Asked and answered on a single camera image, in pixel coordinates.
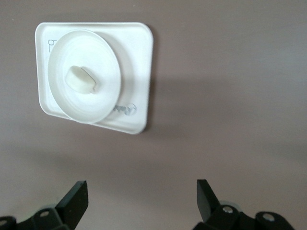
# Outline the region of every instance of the round lid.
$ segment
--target round lid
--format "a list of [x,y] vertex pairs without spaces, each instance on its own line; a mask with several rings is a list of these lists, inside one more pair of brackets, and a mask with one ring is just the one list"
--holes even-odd
[[48,63],[48,81],[55,101],[68,117],[94,123],[113,110],[121,76],[108,43],[94,32],[75,30],[55,43]]

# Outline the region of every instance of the embossed logo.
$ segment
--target embossed logo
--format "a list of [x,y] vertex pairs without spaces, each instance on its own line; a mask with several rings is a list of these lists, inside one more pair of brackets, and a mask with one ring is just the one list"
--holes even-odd
[[115,105],[113,111],[118,111],[119,113],[124,113],[127,116],[132,116],[136,114],[137,112],[137,107],[135,104],[128,104],[126,106],[121,106],[121,105]]

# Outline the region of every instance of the white plastic tray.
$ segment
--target white plastic tray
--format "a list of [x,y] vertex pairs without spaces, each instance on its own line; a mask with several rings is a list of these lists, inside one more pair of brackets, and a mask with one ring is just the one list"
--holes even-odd
[[142,132],[147,123],[153,35],[142,23],[41,23],[35,32],[39,102],[45,113],[69,118],[56,103],[48,82],[52,48],[65,34],[89,30],[112,48],[119,63],[121,89],[112,112],[91,125],[130,134]]

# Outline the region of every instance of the white plastic knob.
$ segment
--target white plastic knob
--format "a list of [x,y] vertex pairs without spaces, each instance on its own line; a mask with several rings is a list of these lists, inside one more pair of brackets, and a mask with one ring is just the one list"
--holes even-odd
[[94,79],[78,66],[72,66],[65,76],[66,84],[76,92],[89,94],[94,92],[96,82]]

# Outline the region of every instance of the metal screw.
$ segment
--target metal screw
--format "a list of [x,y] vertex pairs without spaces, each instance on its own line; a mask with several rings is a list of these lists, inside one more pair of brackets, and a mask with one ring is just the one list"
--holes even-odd
[[225,206],[225,207],[223,208],[223,211],[224,211],[225,213],[229,213],[229,214],[231,214],[231,213],[234,212],[234,211],[232,210],[232,208],[229,207],[229,206]]
[[40,217],[46,217],[49,215],[49,211],[45,211],[45,212],[42,212],[39,216]]
[[4,219],[4,220],[0,220],[0,227],[3,226],[3,225],[6,225],[7,222],[8,222],[8,221],[5,220],[5,219]]
[[272,215],[269,214],[269,213],[264,213],[262,217],[263,217],[264,219],[266,219],[267,221],[270,221],[270,222],[275,221],[274,216],[272,216]]

